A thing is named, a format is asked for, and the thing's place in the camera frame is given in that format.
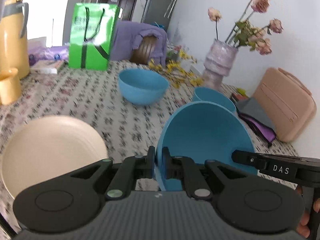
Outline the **right hand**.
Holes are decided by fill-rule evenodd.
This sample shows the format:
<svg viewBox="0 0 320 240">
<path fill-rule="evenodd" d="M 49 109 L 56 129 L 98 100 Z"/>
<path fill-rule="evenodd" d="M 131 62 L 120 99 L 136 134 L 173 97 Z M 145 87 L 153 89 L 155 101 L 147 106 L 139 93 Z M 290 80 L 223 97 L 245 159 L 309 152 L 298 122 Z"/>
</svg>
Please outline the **right hand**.
<svg viewBox="0 0 320 240">
<path fill-rule="evenodd" d="M 319 209 L 320 209 L 320 199 L 318 198 L 313 204 L 313 210 L 316 213 L 319 213 Z M 303 216 L 302 216 L 302 218 L 300 220 L 300 223 L 298 224 L 297 229 L 296 229 L 296 231 L 301 236 L 303 236 L 305 238 L 308 238 L 309 235 L 310 235 L 310 229 L 308 227 L 309 219 L 310 219 L 309 211 L 305 210 L 305 212 L 304 212 L 304 214 L 303 214 Z"/>
</svg>

